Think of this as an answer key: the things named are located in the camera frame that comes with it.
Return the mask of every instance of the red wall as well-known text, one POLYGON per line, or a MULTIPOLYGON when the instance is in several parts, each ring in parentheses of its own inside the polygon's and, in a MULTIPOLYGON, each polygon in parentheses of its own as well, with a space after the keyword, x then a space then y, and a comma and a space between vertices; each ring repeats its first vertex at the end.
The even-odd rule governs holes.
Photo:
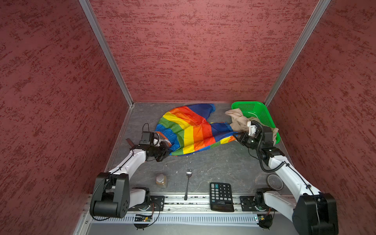
POLYGON ((0 233, 71 235, 127 104, 77 0, 0 9, 0 233))
POLYGON ((90 2, 137 102, 264 101, 317 4, 90 2))
POLYGON ((337 200, 340 234, 376 231, 376 1, 332 0, 269 106, 296 168, 337 200))

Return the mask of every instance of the spoon handle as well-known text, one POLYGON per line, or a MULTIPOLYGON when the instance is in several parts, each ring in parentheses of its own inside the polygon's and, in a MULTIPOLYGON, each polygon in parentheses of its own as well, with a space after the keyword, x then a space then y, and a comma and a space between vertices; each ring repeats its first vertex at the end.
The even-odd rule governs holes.
POLYGON ((188 199, 188 183, 189 183, 189 178, 188 178, 188 182, 187 182, 187 189, 185 190, 184 201, 187 201, 187 199, 188 199))

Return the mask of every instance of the green plastic basket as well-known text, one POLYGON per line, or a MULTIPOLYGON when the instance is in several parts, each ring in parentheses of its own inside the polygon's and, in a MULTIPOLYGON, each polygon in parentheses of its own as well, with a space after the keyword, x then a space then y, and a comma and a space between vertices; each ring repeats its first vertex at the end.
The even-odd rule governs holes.
MULTIPOLYGON (((261 102, 258 101, 237 101, 231 105, 231 109, 237 109, 243 112, 243 115, 247 118, 256 117, 260 119, 264 126, 275 128, 276 125, 270 116, 268 108, 261 102)), ((281 140, 279 133, 277 133, 276 144, 281 140)))

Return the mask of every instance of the rainbow striped garment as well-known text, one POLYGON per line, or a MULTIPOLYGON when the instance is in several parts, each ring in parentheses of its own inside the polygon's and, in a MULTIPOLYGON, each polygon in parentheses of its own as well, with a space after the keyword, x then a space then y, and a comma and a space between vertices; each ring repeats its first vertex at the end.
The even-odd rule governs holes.
POLYGON ((209 123, 213 104, 174 108, 159 120, 155 131, 171 143, 170 155, 184 155, 207 150, 235 140, 227 123, 209 123))

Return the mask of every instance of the beige cloth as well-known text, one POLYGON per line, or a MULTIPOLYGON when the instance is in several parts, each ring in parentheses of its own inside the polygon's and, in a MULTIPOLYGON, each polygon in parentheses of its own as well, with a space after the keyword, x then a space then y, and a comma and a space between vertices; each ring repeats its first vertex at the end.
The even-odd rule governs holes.
MULTIPOLYGON (((247 127, 247 122, 249 121, 257 121, 261 123, 260 120, 256 117, 246 118, 240 109, 228 110, 225 112, 225 114, 231 117, 232 123, 230 124, 230 126, 235 132, 248 132, 249 127, 247 127)), ((273 131, 273 142, 274 144, 276 144, 278 128, 271 127, 271 130, 273 131)))

